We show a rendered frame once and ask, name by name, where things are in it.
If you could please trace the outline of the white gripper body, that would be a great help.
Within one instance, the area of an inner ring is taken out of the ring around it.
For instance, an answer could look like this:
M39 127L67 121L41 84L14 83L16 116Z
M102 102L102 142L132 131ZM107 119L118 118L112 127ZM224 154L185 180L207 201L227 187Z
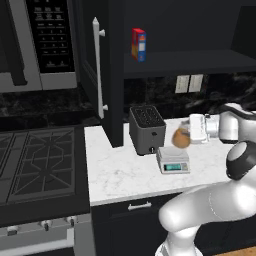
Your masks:
M191 114L190 122L190 140L192 144L202 144L208 141L206 133L206 121L202 114Z

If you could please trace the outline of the amber honey bottle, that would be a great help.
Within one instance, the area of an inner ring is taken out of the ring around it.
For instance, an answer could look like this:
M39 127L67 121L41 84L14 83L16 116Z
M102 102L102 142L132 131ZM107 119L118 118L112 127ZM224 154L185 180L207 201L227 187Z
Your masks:
M191 140L188 122L182 122L175 130L172 136L172 143L175 147L181 149L187 148L190 145Z

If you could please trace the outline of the grey digital scale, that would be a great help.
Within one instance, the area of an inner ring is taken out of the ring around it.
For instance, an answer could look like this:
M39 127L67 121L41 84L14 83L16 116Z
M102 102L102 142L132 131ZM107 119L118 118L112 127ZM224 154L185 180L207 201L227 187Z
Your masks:
M190 172L189 155L185 149L174 146L159 147L156 159L162 174L187 174Z

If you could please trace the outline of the black cabinet door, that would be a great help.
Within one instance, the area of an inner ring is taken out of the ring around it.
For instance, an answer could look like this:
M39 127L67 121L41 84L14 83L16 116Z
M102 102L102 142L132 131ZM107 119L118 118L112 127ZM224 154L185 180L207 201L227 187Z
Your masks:
M103 104L108 106L101 125L113 148L123 145L124 32L123 0L79 0L81 83L98 115L97 69L92 21L97 18L100 38Z

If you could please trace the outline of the dark grey toaster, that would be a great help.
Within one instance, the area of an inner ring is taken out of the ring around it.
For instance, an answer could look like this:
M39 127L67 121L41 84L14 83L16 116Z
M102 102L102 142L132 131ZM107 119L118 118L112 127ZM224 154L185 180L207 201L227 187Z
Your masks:
M153 105L131 107L129 134L139 156L155 154L164 146L166 123Z

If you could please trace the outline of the red and blue box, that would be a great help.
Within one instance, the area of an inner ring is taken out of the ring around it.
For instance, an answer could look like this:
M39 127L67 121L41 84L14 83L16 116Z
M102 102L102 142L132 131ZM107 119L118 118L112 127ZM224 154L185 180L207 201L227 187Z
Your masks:
M146 32L140 28L132 29L131 54L138 62L146 60Z

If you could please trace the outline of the black drawer front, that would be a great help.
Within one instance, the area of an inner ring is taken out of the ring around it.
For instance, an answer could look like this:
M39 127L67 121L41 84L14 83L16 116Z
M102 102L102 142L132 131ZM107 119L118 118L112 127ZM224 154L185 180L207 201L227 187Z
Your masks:
M178 196L178 193L93 206L91 208L92 218L96 222L101 222L101 221L108 221L112 218L129 216L132 212L140 212L145 210L151 211L152 209L159 209L166 202L175 198L176 196ZM134 211L128 211L127 209L129 204L140 205L140 204L145 204L147 201L152 203L151 208L138 209Z

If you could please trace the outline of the black gas hob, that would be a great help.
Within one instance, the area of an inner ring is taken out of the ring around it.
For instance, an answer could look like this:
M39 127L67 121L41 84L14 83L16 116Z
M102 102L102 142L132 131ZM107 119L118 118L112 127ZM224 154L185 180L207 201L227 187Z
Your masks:
M0 133L0 227L89 211L83 128Z

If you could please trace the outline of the silver black microwave oven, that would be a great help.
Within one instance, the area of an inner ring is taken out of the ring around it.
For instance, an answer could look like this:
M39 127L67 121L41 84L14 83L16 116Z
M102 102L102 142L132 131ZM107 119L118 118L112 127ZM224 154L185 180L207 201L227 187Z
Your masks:
M77 86L68 0L0 0L0 93Z

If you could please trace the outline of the white wall outlet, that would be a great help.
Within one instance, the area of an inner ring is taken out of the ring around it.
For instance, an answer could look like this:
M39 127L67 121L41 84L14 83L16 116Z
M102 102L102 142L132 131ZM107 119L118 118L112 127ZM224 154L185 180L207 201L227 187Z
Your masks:
M188 90L189 85L189 76L188 75L182 75L178 76L176 80L176 93L186 93Z
M201 90L202 81L203 81L202 74L192 75L190 79L190 84L189 84L189 91L199 92Z

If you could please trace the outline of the black wall cabinet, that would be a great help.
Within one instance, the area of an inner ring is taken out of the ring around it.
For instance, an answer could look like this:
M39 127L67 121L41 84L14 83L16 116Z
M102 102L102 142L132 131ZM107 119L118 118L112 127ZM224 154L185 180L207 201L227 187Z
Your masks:
M256 71L256 0L124 0L124 76ZM132 57L132 29L146 60Z

